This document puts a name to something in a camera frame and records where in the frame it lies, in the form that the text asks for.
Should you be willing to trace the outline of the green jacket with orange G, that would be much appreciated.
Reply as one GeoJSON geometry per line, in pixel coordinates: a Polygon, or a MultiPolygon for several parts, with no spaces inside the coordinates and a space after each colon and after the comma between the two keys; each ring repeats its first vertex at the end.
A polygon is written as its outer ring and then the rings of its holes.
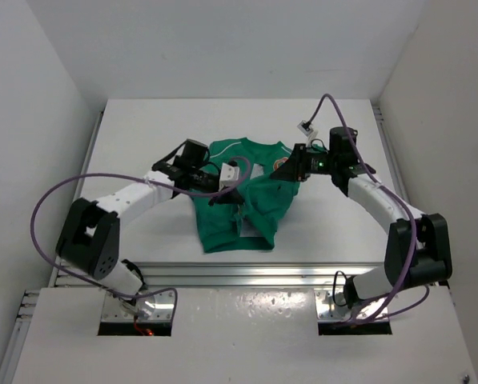
{"type": "Polygon", "coordinates": [[[193,198],[199,240],[205,253],[231,250],[272,250],[279,221],[299,191],[298,182],[271,178],[289,158],[291,150],[282,142],[262,144],[248,138],[214,141],[209,146],[213,173],[235,156],[251,164],[248,179],[238,188],[242,204],[210,204],[209,198],[193,198]]]}

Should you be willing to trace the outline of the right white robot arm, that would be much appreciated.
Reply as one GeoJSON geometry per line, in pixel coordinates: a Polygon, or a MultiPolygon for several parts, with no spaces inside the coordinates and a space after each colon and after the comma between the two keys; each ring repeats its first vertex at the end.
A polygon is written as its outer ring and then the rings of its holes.
{"type": "Polygon", "coordinates": [[[425,214],[407,204],[375,179],[374,169],[360,160],[357,132],[335,127],[326,150],[297,144],[271,178],[304,182],[313,174],[328,175],[346,197],[362,206],[388,236],[384,263],[346,279],[343,300],[353,308],[391,293],[444,282],[452,276],[448,224],[441,214],[425,214]]]}

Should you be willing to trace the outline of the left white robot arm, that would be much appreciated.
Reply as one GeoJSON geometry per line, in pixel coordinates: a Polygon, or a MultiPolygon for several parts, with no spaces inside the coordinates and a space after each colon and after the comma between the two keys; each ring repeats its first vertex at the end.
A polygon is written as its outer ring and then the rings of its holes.
{"type": "Polygon", "coordinates": [[[119,257],[121,231],[158,204],[185,194],[212,203],[239,203],[239,185],[247,180],[251,163],[234,156],[213,172],[209,148],[187,139],[153,164],[142,178],[107,196],[78,198],[68,211],[56,246],[63,261],[80,270],[96,286],[124,301],[147,296],[139,269],[119,257]]]}

